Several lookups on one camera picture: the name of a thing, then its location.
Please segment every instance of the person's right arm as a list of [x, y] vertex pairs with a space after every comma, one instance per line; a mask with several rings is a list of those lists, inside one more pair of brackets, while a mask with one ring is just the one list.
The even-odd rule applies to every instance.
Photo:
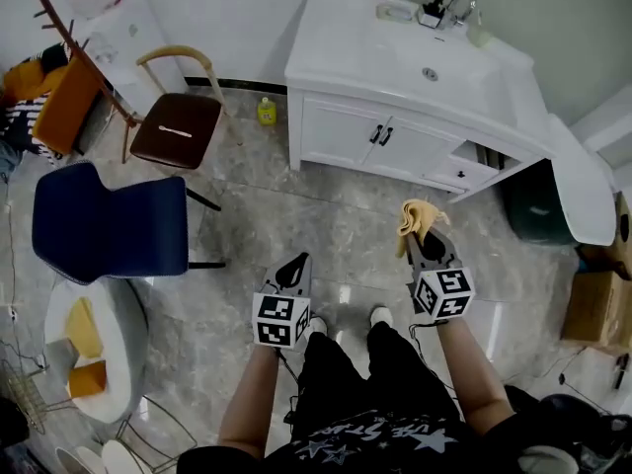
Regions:
[[462, 318], [436, 329], [465, 422], [484, 435], [514, 414], [503, 383]]

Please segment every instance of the dark green trash bin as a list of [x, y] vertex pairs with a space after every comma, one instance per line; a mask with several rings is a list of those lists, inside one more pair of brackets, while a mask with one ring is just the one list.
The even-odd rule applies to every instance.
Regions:
[[573, 244], [562, 211], [553, 167], [542, 160], [500, 182], [505, 213], [520, 239], [538, 244]]

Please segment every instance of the wooden coat rack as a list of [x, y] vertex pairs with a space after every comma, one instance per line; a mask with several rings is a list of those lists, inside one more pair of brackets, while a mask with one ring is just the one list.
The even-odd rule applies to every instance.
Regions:
[[46, 14], [51, 20], [51, 23], [42, 25], [41, 28], [43, 30], [57, 28], [57, 31], [63, 37], [64, 41], [68, 44], [68, 47], [70, 47], [70, 50], [72, 51], [73, 55], [77, 56], [79, 60], [82, 61], [83, 64], [86, 66], [86, 68], [88, 68], [88, 71], [91, 73], [92, 76], [94, 76], [94, 78], [99, 83], [99, 88], [101, 89], [101, 92], [112, 103], [112, 105], [115, 107], [115, 109], [120, 113], [120, 115], [124, 119], [125, 134], [123, 136], [123, 145], [122, 145], [122, 153], [121, 153], [120, 161], [121, 163], [125, 163], [125, 155], [126, 155], [126, 150], [127, 150], [127, 139], [129, 137], [129, 129], [134, 128], [140, 121], [138, 121], [137, 119], [134, 119], [134, 117], [124, 109], [124, 107], [120, 104], [120, 102], [117, 100], [114, 94], [108, 89], [108, 86], [106, 85], [106, 81], [103, 74], [97, 68], [97, 66], [92, 62], [92, 60], [90, 59], [90, 56], [88, 56], [88, 54], [86, 54], [86, 52], [84, 51], [84, 47], [86, 46], [88, 41], [86, 40], [83, 43], [83, 46], [80, 47], [77, 44], [77, 42], [75, 42], [74, 39], [72, 38], [72, 28], [74, 26], [74, 20], [70, 22], [68, 29], [66, 29], [61, 19], [59, 18], [59, 15], [57, 14], [54, 7], [50, 3], [50, 0], [39, 0], [39, 1], [41, 2], [41, 5], [43, 6], [43, 10], [36, 12], [34, 14], [34, 18], [38, 18], [39, 16], [43, 16], [44, 14]]

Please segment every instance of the black pants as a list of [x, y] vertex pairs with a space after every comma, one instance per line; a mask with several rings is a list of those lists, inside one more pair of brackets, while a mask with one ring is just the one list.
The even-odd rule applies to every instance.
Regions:
[[415, 416], [439, 415], [458, 420], [459, 413], [443, 383], [422, 362], [415, 348], [386, 323], [377, 323], [366, 340], [370, 377], [364, 380], [342, 348], [327, 336], [309, 338], [292, 438], [353, 415], [378, 409]]

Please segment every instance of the black chair leg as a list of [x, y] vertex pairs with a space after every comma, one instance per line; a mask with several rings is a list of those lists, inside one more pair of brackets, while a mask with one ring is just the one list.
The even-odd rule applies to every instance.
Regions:
[[187, 197], [191, 197], [193, 200], [196, 200], [202, 205], [206, 205], [206, 207], [209, 207], [213, 210], [221, 210], [221, 207], [219, 205], [216, 205], [209, 199], [204, 198], [202, 195], [198, 195], [196, 192], [189, 190], [189, 188], [187, 188]]
[[189, 270], [191, 269], [223, 269], [226, 267], [225, 262], [189, 262]]

